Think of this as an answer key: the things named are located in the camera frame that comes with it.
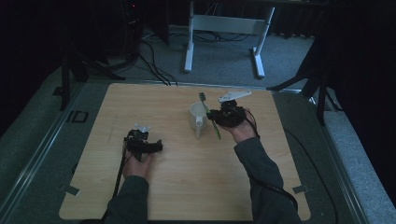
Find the person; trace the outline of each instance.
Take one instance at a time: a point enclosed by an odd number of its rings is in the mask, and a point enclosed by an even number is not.
[[[250,177],[253,222],[301,223],[297,210],[289,198],[267,189],[257,182],[261,181],[279,189],[283,188],[283,178],[276,163],[265,153],[262,142],[251,125],[254,118],[248,109],[247,119],[250,122],[245,120],[237,127],[221,128],[233,136],[236,143],[234,151]],[[122,172],[125,181],[120,193],[108,203],[106,224],[147,223],[149,183],[146,176],[152,158],[153,154],[150,154],[143,162],[140,162],[131,157],[125,163]]]

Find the white metal stand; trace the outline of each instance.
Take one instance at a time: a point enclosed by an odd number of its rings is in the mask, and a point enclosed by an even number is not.
[[[274,7],[269,8],[269,12],[265,20],[253,20],[232,17],[206,16],[194,15],[194,3],[190,1],[190,19],[189,19],[189,45],[187,46],[186,62],[184,70],[191,72],[192,68],[192,54],[194,51],[193,31],[204,30],[223,33],[236,33],[246,35],[259,35],[259,43],[257,48],[253,48],[253,58],[256,64],[257,75],[265,77],[264,68],[262,66],[262,45],[268,33],[268,28],[274,14]]]

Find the sleeve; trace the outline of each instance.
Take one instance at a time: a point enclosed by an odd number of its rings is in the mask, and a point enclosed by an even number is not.
[[[122,184],[119,194],[107,205],[106,224],[128,223],[143,224],[148,222],[149,183],[140,176],[128,176]]]
[[[249,176],[283,189],[279,169],[266,154],[259,138],[249,138],[234,149]],[[250,180],[250,197],[255,223],[301,223],[293,204],[284,195]]]

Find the cup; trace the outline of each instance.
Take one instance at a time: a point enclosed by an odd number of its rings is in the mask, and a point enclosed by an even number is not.
[[[201,131],[206,127],[207,116],[202,102],[190,106],[190,126],[195,130],[195,138],[201,137]]]

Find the wooden table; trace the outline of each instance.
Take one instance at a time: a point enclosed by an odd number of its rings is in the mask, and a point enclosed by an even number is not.
[[[209,123],[196,139],[190,127],[189,108],[199,101],[201,91],[209,106],[219,109],[218,99],[227,91],[246,90],[110,85],[70,184],[80,192],[66,193],[60,217],[102,217],[120,167],[123,137],[137,122],[151,127],[150,143],[163,140],[163,152],[155,156],[148,177],[148,219],[251,220],[248,177],[233,151],[233,138],[220,129],[219,140]],[[237,103],[253,112],[264,148],[284,177],[285,190],[298,201],[301,219],[309,219],[304,194],[292,190],[301,183],[272,93],[252,90]]]

